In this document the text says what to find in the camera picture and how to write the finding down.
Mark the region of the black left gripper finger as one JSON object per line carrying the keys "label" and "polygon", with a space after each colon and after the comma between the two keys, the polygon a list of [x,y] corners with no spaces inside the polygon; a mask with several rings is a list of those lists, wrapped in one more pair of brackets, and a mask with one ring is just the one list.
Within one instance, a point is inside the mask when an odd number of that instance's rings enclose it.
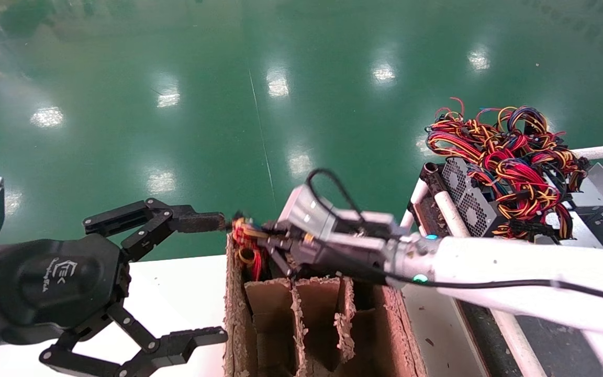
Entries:
{"label": "black left gripper finger", "polygon": [[63,332],[57,343],[40,354],[40,363],[61,374],[73,376],[151,376],[161,368],[188,363],[199,347],[228,340],[227,332],[220,326],[154,337],[122,305],[110,305],[97,319],[104,320],[106,324],[117,324],[139,346],[136,355],[127,362],[114,363],[74,353],[74,347],[88,331],[97,333],[96,325],[90,324],[82,331],[70,329]]}
{"label": "black left gripper finger", "polygon": [[87,235],[108,238],[128,230],[120,248],[127,260],[139,261],[171,234],[208,233],[227,228],[220,212],[198,213],[191,205],[167,205],[149,198],[86,218],[82,222]]}

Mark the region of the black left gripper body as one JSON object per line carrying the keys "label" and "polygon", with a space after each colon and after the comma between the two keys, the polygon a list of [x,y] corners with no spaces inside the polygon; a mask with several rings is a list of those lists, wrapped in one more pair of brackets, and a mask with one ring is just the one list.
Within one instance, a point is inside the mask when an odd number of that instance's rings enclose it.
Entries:
{"label": "black left gripper body", "polygon": [[129,282],[120,248],[98,234],[0,246],[0,310],[19,328],[77,328],[124,300]]}

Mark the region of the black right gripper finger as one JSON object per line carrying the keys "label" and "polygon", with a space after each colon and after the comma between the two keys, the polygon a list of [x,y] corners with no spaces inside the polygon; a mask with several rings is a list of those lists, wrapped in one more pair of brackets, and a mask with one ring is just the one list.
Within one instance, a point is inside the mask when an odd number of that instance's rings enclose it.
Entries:
{"label": "black right gripper finger", "polygon": [[261,226],[261,230],[265,234],[261,237],[264,241],[270,241],[271,239],[304,241],[307,235],[303,229],[290,224],[287,220],[270,220]]}
{"label": "black right gripper finger", "polygon": [[271,243],[270,259],[278,275],[283,277],[299,277],[300,269],[294,259],[294,243]]}

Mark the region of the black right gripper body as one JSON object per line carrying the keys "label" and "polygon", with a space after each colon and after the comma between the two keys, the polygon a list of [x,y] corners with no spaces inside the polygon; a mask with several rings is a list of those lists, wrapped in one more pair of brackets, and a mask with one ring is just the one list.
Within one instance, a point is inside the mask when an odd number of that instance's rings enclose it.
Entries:
{"label": "black right gripper body", "polygon": [[327,241],[308,233],[289,233],[288,239],[294,276],[299,279],[347,276],[367,283],[387,282],[385,239],[337,234]]}

